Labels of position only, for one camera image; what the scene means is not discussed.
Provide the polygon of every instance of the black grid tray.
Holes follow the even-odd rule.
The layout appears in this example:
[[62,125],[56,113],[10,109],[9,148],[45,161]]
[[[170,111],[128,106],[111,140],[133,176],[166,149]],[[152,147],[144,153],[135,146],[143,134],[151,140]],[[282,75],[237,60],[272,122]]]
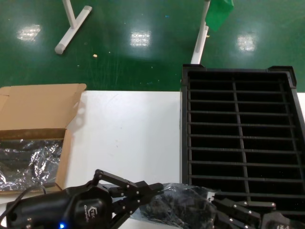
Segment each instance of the black grid tray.
[[274,202],[305,221],[304,120],[292,67],[184,65],[182,182],[218,198]]

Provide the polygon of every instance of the white metal stand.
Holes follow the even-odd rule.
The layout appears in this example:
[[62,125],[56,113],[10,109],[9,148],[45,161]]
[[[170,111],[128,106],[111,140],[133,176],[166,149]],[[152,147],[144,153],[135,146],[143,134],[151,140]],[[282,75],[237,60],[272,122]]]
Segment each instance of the white metal stand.
[[196,42],[196,46],[194,49],[193,57],[191,63],[200,64],[204,43],[206,39],[206,35],[208,34],[209,27],[205,25],[205,17],[209,10],[211,0],[204,0],[203,13],[201,18],[200,30]]
[[55,52],[57,54],[63,53],[73,36],[76,34],[77,30],[80,28],[81,24],[85,21],[86,17],[92,10],[91,6],[85,6],[84,9],[82,9],[81,13],[78,15],[78,17],[75,19],[70,0],[62,1],[70,23],[70,28],[68,29],[62,40],[59,42],[59,44],[55,47]]

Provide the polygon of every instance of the robotic arm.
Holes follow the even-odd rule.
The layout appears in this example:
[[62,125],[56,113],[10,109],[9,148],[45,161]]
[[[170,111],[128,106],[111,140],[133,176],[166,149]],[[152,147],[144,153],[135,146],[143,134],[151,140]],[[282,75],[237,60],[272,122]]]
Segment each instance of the robotic arm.
[[[107,189],[98,185],[100,180],[117,187]],[[96,170],[93,180],[83,186],[27,199],[17,198],[7,204],[0,220],[6,218],[8,229],[117,229],[139,206],[149,203],[162,190],[160,183],[133,183]],[[116,197],[125,198],[112,202]]]

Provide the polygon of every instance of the epoxy floor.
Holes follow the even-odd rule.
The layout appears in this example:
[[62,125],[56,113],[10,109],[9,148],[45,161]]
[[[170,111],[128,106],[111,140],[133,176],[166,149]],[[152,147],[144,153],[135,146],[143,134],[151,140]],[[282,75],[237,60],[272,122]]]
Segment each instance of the epoxy floor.
[[[86,83],[89,90],[178,91],[190,63],[203,0],[71,0],[93,11],[59,56],[69,27],[61,0],[0,1],[0,86]],[[202,65],[292,65],[305,91],[304,0],[234,0],[218,31],[209,31]]]

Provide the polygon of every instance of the box flap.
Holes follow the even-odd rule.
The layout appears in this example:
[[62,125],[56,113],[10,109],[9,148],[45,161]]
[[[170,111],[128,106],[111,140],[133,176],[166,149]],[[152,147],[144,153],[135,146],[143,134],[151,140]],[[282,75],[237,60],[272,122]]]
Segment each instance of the box flap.
[[0,130],[65,128],[75,117],[86,84],[0,88]]

